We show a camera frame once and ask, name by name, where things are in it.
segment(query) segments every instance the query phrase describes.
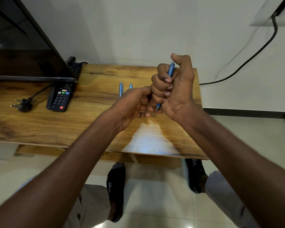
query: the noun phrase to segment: television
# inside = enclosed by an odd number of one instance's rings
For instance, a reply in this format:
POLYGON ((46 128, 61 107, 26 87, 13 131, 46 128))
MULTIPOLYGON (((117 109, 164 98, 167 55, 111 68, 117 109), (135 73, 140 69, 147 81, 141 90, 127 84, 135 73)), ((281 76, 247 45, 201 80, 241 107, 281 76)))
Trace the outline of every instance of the television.
POLYGON ((0 80, 76 81, 20 0, 0 0, 0 80))

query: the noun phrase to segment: desk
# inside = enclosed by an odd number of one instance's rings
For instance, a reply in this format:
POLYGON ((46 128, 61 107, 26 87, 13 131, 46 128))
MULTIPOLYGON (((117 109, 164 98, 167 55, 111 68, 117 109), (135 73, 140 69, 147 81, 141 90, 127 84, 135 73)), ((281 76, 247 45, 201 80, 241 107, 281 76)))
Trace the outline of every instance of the desk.
MULTIPOLYGON (((197 70, 193 86, 195 102, 202 107, 197 70)), ((10 107, 15 99, 28 98, 48 83, 0 82, 0 141, 35 146, 67 148, 103 111, 117 99, 119 83, 124 91, 148 86, 156 67, 93 65, 83 67, 77 90, 65 112, 46 109, 49 90, 36 96, 33 109, 21 113, 10 107)), ((189 135, 166 114, 135 119, 117 135, 107 151, 186 157, 208 157, 189 135)))

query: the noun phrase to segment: left hand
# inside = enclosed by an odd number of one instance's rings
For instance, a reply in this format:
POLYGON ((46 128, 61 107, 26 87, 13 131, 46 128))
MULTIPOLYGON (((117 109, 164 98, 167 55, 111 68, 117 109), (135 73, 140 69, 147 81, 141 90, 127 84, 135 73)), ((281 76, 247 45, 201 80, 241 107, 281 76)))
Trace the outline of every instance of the left hand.
POLYGON ((109 110, 121 119, 120 131, 126 129, 135 118, 150 117, 148 112, 163 113, 162 109, 156 112, 156 102, 151 99, 150 86, 128 89, 109 110))

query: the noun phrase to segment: hand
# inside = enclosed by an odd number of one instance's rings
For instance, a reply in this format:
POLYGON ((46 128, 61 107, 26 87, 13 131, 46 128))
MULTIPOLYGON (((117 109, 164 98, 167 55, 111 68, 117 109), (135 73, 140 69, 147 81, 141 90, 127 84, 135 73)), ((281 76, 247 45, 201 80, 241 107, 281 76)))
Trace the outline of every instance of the hand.
POLYGON ((150 86, 128 89, 109 110, 121 119, 120 131, 126 129, 135 118, 150 117, 147 112, 163 113, 162 110, 156 112, 156 102, 151 99, 150 86))
POLYGON ((175 69, 172 78, 167 74, 170 65, 159 64, 157 74, 152 76, 152 99, 157 103, 163 103, 162 109, 175 120, 180 110, 189 104, 193 104, 192 88, 194 72, 191 58, 188 55, 171 54, 171 58, 179 69, 175 69))

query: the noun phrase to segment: black sock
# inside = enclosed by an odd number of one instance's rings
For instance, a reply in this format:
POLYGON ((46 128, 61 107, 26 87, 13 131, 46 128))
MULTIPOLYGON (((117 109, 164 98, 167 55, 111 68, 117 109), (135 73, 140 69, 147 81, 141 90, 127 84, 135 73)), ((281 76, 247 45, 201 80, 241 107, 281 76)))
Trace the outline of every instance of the black sock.
POLYGON ((201 193, 199 181, 201 176, 206 175, 203 164, 199 159, 185 158, 185 161, 188 167, 189 187, 194 193, 199 194, 201 193))
POLYGON ((122 217, 125 188, 125 165, 116 163, 108 173, 107 190, 109 200, 115 203, 115 213, 112 222, 118 222, 122 217))

